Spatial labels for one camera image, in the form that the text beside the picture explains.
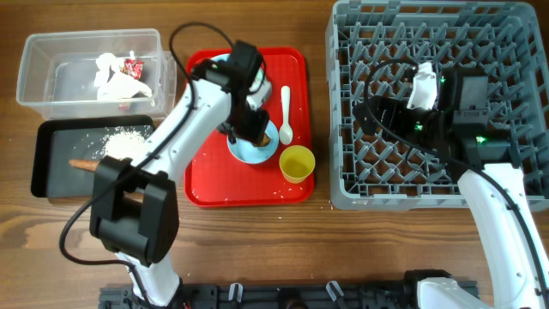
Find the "small light blue plate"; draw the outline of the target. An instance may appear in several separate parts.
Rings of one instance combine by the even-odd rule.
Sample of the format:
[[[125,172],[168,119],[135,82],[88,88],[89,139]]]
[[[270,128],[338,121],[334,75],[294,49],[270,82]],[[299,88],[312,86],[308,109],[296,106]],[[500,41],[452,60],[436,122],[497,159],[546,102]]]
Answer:
[[[227,147],[231,155],[238,161],[246,164],[256,165],[271,158],[279,145],[279,131],[272,121],[268,122],[265,134],[270,139],[266,146],[256,147],[251,142],[237,138],[235,143],[226,140]]]

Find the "light green bowl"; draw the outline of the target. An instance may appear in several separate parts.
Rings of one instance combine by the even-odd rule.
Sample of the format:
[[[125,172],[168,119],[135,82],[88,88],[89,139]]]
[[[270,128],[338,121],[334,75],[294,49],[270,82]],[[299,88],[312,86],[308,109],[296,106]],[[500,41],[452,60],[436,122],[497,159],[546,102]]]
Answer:
[[[250,93],[246,100],[252,110],[256,110],[265,105],[272,94],[272,83],[266,77],[264,71],[260,69],[256,73],[254,82],[250,87]]]

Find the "white plastic spoon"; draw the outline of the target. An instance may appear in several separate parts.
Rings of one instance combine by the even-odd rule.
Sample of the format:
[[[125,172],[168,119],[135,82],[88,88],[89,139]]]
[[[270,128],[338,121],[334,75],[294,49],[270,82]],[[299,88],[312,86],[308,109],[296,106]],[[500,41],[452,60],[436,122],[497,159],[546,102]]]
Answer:
[[[291,103],[291,89],[288,86],[281,88],[282,125],[279,129],[280,142],[289,145],[293,140],[293,129],[289,124],[289,112]]]

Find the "yellow plastic cup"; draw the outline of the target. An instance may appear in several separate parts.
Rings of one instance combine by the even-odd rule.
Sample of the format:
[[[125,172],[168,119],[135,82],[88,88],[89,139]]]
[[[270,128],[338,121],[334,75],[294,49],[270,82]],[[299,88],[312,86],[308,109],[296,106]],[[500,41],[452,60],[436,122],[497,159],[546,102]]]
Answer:
[[[284,149],[279,158],[283,177],[292,184],[305,181],[316,167],[312,151],[302,145],[292,145]]]

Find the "white rice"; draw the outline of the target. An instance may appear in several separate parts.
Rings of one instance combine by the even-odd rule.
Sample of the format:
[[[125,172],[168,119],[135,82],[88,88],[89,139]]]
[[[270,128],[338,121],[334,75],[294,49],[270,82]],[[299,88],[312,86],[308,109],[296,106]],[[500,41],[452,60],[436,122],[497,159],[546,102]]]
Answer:
[[[86,145],[84,158],[99,160],[105,156],[116,159],[130,157],[142,150],[146,139],[152,134],[152,125],[117,126],[105,128],[97,138],[93,138]]]

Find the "red snack wrapper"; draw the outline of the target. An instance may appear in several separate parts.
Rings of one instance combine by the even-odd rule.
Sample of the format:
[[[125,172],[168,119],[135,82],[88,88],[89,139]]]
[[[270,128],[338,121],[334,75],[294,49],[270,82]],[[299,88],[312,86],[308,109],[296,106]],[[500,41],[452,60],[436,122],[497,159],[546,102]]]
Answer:
[[[126,58],[123,62],[121,72],[131,76],[135,80],[140,80],[142,76],[144,62],[137,59]]]

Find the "white napkin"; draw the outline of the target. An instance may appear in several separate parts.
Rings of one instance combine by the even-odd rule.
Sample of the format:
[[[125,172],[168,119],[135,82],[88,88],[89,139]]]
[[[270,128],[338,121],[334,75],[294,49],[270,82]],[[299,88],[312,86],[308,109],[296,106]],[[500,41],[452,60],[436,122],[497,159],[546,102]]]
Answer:
[[[133,52],[128,58],[136,59]],[[103,53],[96,60],[98,71],[94,79],[97,100],[131,99],[136,95],[150,97],[152,89],[144,82],[135,80],[121,72],[126,58],[118,58],[112,53]]]

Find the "brown mushroom piece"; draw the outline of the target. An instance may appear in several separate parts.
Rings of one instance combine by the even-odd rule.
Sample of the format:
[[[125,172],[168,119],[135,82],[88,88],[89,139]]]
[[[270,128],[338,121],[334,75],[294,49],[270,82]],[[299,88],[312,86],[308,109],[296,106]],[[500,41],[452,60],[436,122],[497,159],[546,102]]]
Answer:
[[[257,144],[257,147],[265,147],[270,143],[270,141],[270,137],[266,133],[264,133],[262,136],[262,140]]]

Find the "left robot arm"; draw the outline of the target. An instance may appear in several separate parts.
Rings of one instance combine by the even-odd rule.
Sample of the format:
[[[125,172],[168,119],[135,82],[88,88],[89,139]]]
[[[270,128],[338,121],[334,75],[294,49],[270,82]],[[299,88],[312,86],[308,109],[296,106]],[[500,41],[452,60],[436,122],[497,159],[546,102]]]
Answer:
[[[184,306],[183,283],[168,255],[178,232],[176,184],[215,130],[232,140],[264,140],[269,115],[247,98],[263,63],[255,46],[236,42],[228,58],[194,67],[177,107],[128,159],[105,157],[94,175],[90,233],[133,281],[127,308]]]

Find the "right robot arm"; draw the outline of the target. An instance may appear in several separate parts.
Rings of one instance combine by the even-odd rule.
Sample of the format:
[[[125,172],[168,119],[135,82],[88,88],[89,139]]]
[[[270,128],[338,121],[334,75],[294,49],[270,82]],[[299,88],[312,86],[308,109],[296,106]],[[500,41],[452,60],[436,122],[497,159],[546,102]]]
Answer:
[[[401,61],[409,100],[363,93],[353,116],[366,135],[390,138],[444,162],[470,209],[486,255],[496,308],[548,306],[548,256],[529,208],[517,146],[489,128],[482,70]]]

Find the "grey dishwasher rack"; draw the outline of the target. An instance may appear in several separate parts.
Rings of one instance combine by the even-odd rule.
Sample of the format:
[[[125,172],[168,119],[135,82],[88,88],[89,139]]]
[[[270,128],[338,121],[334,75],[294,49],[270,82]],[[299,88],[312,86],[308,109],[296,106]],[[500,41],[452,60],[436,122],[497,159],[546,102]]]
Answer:
[[[462,208],[436,157],[366,135],[353,116],[364,97],[406,100],[410,62],[480,69],[488,125],[511,134],[533,211],[548,207],[548,59],[538,20],[523,2],[339,1],[325,32],[330,99],[330,197],[339,209]]]

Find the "clear plastic waste bin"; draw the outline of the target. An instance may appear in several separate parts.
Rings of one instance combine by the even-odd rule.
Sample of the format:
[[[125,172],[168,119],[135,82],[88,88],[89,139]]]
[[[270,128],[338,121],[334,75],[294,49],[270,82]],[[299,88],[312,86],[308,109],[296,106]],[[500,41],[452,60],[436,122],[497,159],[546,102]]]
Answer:
[[[97,59],[112,54],[143,62],[140,81],[152,93],[129,98],[98,97]],[[153,28],[36,33],[27,38],[19,68],[16,100],[47,120],[148,115],[162,119],[174,107],[178,67],[163,51]]]

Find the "black food waste tray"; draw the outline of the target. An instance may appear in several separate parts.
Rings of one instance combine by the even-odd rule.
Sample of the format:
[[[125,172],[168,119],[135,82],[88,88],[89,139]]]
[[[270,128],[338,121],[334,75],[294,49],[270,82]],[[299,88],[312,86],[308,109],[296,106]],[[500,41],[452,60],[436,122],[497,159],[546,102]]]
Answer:
[[[94,176],[69,164],[72,159],[98,161],[105,145],[119,133],[149,137],[149,116],[74,118],[44,122],[38,129],[30,191],[35,197],[84,197],[93,191]]]

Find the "red serving tray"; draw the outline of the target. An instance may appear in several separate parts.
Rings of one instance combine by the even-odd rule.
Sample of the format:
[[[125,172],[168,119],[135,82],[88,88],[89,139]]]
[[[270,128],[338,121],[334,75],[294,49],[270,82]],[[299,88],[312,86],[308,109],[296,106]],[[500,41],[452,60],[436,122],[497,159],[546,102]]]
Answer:
[[[282,125],[281,88],[291,91],[289,124],[293,129],[292,144],[311,147],[311,123],[305,58],[292,47],[263,47],[267,63],[267,80],[272,93],[262,107],[275,126]],[[279,145],[273,157],[257,165],[235,158],[227,138],[218,131],[211,133],[188,165],[184,175],[184,192],[188,200],[203,208],[258,206],[300,203],[314,191],[311,175],[299,184],[291,184],[279,168]]]

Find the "large light blue plate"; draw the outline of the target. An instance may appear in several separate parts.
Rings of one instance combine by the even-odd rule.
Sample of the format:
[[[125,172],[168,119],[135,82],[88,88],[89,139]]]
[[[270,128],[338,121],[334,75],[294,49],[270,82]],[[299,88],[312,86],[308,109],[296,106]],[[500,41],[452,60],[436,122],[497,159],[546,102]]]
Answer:
[[[224,54],[220,54],[220,55],[217,55],[217,56],[214,56],[214,57],[211,57],[211,62],[215,65],[219,65],[219,64],[228,64],[228,58],[229,58],[230,54],[229,53],[224,53]]]

